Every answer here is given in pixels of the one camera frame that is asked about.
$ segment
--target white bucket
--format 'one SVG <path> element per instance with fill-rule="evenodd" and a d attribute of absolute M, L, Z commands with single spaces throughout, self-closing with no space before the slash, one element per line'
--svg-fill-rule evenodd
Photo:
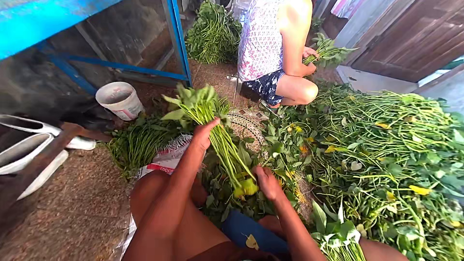
<path fill-rule="evenodd" d="M 145 111 L 132 85 L 125 82 L 109 83 L 98 89 L 95 94 L 97 102 L 112 111 L 119 118 L 130 121 Z"/>

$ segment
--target patterned shorts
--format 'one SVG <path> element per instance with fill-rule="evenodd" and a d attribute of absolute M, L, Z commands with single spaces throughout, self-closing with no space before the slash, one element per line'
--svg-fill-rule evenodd
<path fill-rule="evenodd" d="M 276 95 L 277 81 L 284 75 L 284 71 L 278 70 L 265 74 L 253 81 L 243 82 L 245 86 L 257 92 L 261 99 L 274 106 L 282 101 L 283 96 Z"/>

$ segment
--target floral tank top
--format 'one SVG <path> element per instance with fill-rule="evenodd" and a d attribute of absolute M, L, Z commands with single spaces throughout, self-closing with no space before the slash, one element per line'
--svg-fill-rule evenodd
<path fill-rule="evenodd" d="M 284 0 L 252 0 L 238 46 L 238 76 L 252 81 L 282 69 L 277 12 Z"/>

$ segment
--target blue metal table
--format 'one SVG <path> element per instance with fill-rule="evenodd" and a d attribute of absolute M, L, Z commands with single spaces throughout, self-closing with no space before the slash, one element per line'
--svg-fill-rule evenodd
<path fill-rule="evenodd" d="M 182 74 L 142 68 L 69 54 L 56 53 L 46 39 L 121 0 L 0 0 L 0 60 L 28 47 L 36 46 L 51 62 L 63 70 L 76 84 L 94 95 L 97 89 L 68 60 L 107 66 L 120 70 L 169 77 L 192 86 L 185 49 L 179 7 L 176 0 L 162 0 L 174 50 L 180 58 Z"/>

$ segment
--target woman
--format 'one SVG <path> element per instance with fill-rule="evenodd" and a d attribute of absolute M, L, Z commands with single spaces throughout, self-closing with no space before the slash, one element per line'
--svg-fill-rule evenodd
<path fill-rule="evenodd" d="M 252 0 L 238 49 L 238 76 L 275 111 L 279 105 L 312 102 L 317 86 L 303 76 L 314 64 L 302 58 L 316 51 L 305 47 L 311 26 L 311 0 Z"/>
<path fill-rule="evenodd" d="M 123 260 L 285 261 L 291 258 L 293 261 L 325 261 L 268 168 L 258 166 L 253 171 L 258 177 L 259 188 L 273 203 L 279 219 L 266 216 L 257 224 L 243 214 L 232 214 L 231 211 L 221 231 L 197 209 L 195 205 L 205 204 L 206 192 L 195 177 L 210 146 L 210 130 L 218 123 L 219 119 L 216 119 L 195 129 L 189 147 L 171 176 L 152 171 L 137 182 L 130 195 L 130 210 L 137 231 Z M 240 219 L 239 222 L 234 222 L 232 216 Z M 263 241 L 258 238 L 258 232 L 264 234 Z M 237 246 L 244 245 L 248 235 L 254 235 L 260 249 L 265 248 L 265 242 L 271 243 L 268 247 L 271 252 L 281 246 L 278 241 L 282 241 L 272 232 L 285 238 L 283 252 L 276 250 L 270 254 Z M 367 261 L 407 261 L 398 251 L 378 242 L 364 240 L 361 247 Z"/>

